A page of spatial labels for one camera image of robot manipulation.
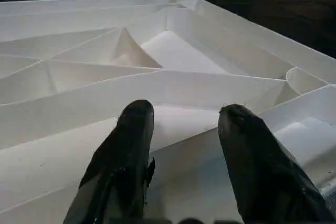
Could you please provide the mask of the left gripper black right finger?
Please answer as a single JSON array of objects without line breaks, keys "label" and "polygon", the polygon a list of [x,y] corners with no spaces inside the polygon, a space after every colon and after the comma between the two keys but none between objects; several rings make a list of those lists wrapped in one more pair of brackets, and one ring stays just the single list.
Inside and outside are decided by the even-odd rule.
[{"label": "left gripper black right finger", "polygon": [[317,187],[262,118],[240,104],[224,106],[218,137],[244,223],[335,223]]}]

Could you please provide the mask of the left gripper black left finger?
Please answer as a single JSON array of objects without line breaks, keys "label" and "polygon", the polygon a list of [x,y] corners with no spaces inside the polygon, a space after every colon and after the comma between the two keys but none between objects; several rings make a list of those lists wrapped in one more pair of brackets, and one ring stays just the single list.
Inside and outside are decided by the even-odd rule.
[{"label": "left gripper black left finger", "polygon": [[135,100],[121,112],[115,128],[95,150],[64,223],[110,223],[141,219],[155,160],[149,159],[154,108]]}]

